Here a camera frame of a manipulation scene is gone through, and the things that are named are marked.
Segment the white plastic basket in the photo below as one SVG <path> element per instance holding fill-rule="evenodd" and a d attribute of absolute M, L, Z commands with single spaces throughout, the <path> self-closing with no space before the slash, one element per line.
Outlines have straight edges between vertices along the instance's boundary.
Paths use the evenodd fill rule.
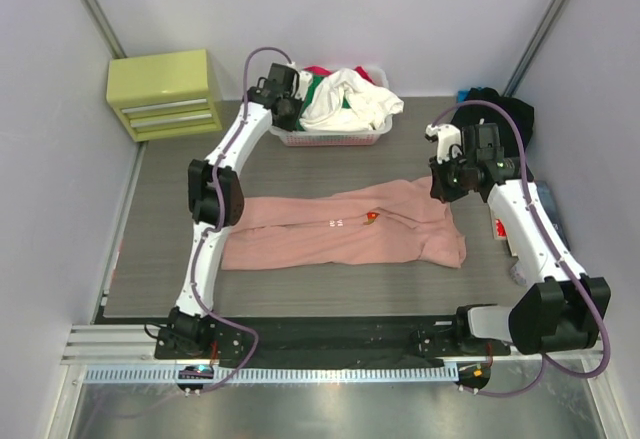
<path fill-rule="evenodd" d="M 301 132 L 285 131 L 270 127 L 269 133 L 278 138 L 287 147 L 322 147 L 322 146 L 370 146 L 383 135 L 389 133 L 393 126 L 393 116 L 385 118 L 383 126 L 377 130 L 361 132 Z"/>

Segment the pink printed t-shirt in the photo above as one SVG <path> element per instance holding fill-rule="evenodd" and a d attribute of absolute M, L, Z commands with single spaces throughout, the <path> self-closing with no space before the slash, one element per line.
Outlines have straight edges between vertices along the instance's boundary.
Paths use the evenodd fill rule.
<path fill-rule="evenodd" d="M 464 236 L 428 177 L 315 199 L 256 197 L 225 244 L 225 270 L 425 261 L 459 268 Z"/>

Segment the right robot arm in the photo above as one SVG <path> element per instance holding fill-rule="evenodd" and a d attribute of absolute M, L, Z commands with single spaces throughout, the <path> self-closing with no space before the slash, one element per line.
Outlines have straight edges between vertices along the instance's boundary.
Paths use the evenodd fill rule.
<path fill-rule="evenodd" d="M 451 203 L 478 193 L 504 226 L 526 289 L 513 307 L 459 308 L 462 323 L 450 332 L 453 347 L 471 355 L 494 339 L 522 354 L 592 348 L 610 288 L 573 258 L 542 207 L 525 163 L 505 155 L 497 125 L 430 125 L 425 136 L 437 145 L 429 160 L 432 197 Z"/>

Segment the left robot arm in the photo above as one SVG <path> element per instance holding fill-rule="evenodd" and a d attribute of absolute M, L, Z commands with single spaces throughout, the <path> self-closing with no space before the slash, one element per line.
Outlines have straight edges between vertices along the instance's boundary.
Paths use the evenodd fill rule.
<path fill-rule="evenodd" d="M 156 355 L 204 357 L 214 342 L 218 320 L 211 316 L 213 290 L 222 252 L 244 211 L 241 171 L 271 127 L 292 129 L 303 100 L 297 96 L 300 74 L 291 65 L 274 63 L 269 73 L 248 88 L 238 115 L 216 148 L 187 170 L 188 208 L 193 246 L 182 290 L 160 329 Z"/>

